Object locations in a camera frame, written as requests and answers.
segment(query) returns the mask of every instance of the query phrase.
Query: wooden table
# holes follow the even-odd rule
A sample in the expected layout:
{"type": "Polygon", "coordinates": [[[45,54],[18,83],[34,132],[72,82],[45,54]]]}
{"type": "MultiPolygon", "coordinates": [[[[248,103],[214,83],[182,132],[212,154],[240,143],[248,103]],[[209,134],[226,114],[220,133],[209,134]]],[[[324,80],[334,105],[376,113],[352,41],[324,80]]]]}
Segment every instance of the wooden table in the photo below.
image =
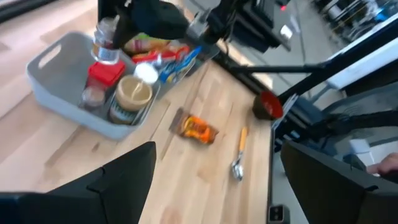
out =
{"type": "Polygon", "coordinates": [[[39,106],[26,85],[4,88],[0,92],[28,95],[16,106],[7,101],[15,98],[2,95],[1,191],[46,192],[155,141],[157,164],[140,223],[266,222],[270,123],[252,118],[253,94],[214,62],[157,101],[144,125],[120,142],[39,106]],[[219,129],[214,144],[203,146],[169,132],[181,106],[219,129]],[[244,125],[249,126],[244,179],[237,182],[231,163],[244,125]]]}

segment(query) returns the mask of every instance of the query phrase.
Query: glass jar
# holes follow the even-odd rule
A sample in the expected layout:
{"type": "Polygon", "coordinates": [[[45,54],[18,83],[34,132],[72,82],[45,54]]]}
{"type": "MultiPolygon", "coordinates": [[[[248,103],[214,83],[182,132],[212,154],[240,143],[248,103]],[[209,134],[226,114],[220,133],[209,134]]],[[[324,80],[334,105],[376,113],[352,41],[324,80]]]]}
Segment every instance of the glass jar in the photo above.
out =
{"type": "Polygon", "coordinates": [[[113,47],[113,37],[118,17],[106,17],[96,26],[93,37],[92,56],[97,62],[114,65],[119,61],[119,49],[113,47]]]}

